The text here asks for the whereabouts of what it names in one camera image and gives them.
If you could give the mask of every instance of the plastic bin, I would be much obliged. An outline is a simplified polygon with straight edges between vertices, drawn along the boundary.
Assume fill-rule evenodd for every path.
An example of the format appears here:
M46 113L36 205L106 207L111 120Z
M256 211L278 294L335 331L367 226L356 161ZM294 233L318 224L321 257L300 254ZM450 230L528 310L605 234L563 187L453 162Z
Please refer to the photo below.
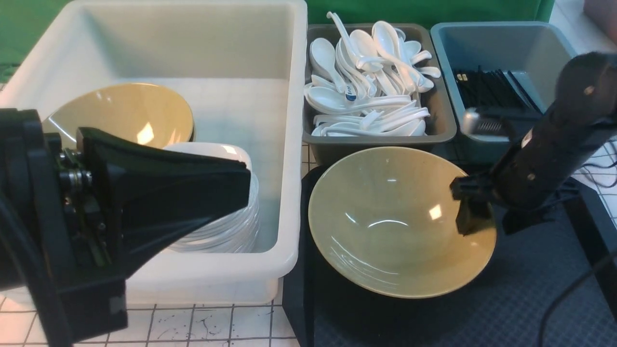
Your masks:
M555 99L555 84L565 64L576 55L568 40L542 22L441 23L431 29L437 58L457 120L465 107L453 69L511 70L540 110ZM492 163L508 148L502 136L462 136L466 159Z
M260 183L254 252L165 251L129 278L129 304L262 304L276 295L298 252L306 29L302 0L77 0L0 93L0 107L44 119L101 87L165 85L191 106L196 141L249 153Z
M430 34L426 29L415 24L392 25L403 30L408 40L419 41L422 44L423 49L431 52L433 58L429 61L424 61L424 66L439 66L437 59L435 58L433 42L431 41ZM356 29L362 29L370 33L372 27L372 24L346 25L348 32L352 32ZM336 45L341 36L334 25L309 25L307 32L307 55L309 53L310 43L320 37L326 38L332 42L333 45ZM310 63L307 60L307 83L310 82L311 69ZM452 105L450 104L450 99L448 98L445 83L442 78L439 78L434 82L435 88L422 94L421 99L422 106L428 107L431 113L431 117L426 119L427 136L312 136L311 132L315 129L313 118L317 113L305 101L304 133L302 134L302 139L310 145L315 156L315 161L317 161L317 164L319 165L330 165L339 159L348 156L349 154L366 148L378 146L402 146L430 151L434 145L450 141L457 133L457 124L452 113Z

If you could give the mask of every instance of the blue label on spoon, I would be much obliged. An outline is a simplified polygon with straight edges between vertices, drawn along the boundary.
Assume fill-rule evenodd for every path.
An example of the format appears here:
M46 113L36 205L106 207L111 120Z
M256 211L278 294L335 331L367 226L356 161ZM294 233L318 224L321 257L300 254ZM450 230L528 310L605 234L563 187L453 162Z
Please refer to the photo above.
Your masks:
M345 98L349 101L355 101L355 93L350 85L347 85L347 89L345 90Z

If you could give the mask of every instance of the gray plastic tray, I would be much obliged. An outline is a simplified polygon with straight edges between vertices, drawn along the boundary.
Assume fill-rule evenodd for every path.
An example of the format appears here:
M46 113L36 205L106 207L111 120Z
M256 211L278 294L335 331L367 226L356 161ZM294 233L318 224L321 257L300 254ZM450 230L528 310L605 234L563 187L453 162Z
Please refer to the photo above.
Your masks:
M427 29L415 24L392 24L393 26L403 30L408 40L416 40L422 44L423 49L431 52L433 59L424 62L425 66L439 67L439 63L435 58L435 50L433 42ZM352 32L356 29L362 29L371 32L372 24L356 24L346 25L347 31ZM316 38L326 38L332 44L336 45L339 38L339 32L334 25L309 25L307 32L307 54L310 43ZM311 66L307 59L306 82L310 82ZM448 98L447 90L443 78L434 80L435 88L422 94L422 105L428 107L431 117L426 119L426 134L427 136L396 136L396 137L321 137L312 136L311 132L315 126L313 118L316 112L306 103L304 103L304 132L302 140L308 143L315 155L317 164L329 165L339 159L348 156L357 151L366 148L379 146L403 146L409 148L417 148L425 151L430 151L433 146L439 143L450 141L457 133L457 124L452 112L452 105Z
M456 118L465 107L453 69L511 70L540 110L555 99L555 84L564 65L576 55L561 31L542 22L440 23L431 29L437 58ZM507 149L501 136L464 136L470 161L493 162Z

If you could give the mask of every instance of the black mat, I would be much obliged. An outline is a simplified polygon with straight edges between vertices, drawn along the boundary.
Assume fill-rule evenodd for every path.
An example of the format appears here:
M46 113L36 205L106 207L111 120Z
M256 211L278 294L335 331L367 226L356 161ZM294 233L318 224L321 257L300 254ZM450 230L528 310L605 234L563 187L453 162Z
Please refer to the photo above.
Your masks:
M547 306L590 268L559 207L555 222L512 236L499 230L491 262L460 290L412 300L374 294L330 267L310 236L308 201L324 171L302 181L299 260L284 280L283 307L301 347L534 346ZM595 192L590 198L602 210L598 227L617 236ZM495 213L500 220L503 211ZM555 311L545 346L617 346L617 324L594 278Z

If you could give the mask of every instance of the ceramic bowl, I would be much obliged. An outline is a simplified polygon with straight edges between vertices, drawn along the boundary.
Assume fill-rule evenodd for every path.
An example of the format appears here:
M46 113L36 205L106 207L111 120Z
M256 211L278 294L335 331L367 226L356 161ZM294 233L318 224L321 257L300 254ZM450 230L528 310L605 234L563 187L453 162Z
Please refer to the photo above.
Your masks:
M457 232L449 185L464 171L417 149L347 156L319 179L308 204L317 248L339 273L396 298L428 298L474 279L495 249L494 220Z
M43 131L60 133L66 148L77 146L78 127L98 128L124 140L163 148L191 139L193 113L171 89L125 83L84 94L43 121Z
M241 161L252 171L251 159L240 147L230 144L187 142L176 143L164 148L167 151L197 154ZM255 173L251 176L251 192L248 206L240 211L214 220L193 231L171 245L176 252L203 253L246 253L255 245L259 233L259 181Z

